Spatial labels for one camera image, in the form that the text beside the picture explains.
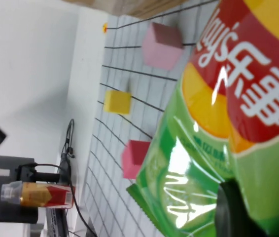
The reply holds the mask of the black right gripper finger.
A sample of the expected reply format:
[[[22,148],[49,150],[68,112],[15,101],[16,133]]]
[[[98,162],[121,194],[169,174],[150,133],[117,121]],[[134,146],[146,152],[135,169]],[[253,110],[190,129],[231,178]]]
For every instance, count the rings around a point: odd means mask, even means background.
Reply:
[[[219,185],[214,218],[218,237],[265,237],[249,217],[238,184],[228,180]]]

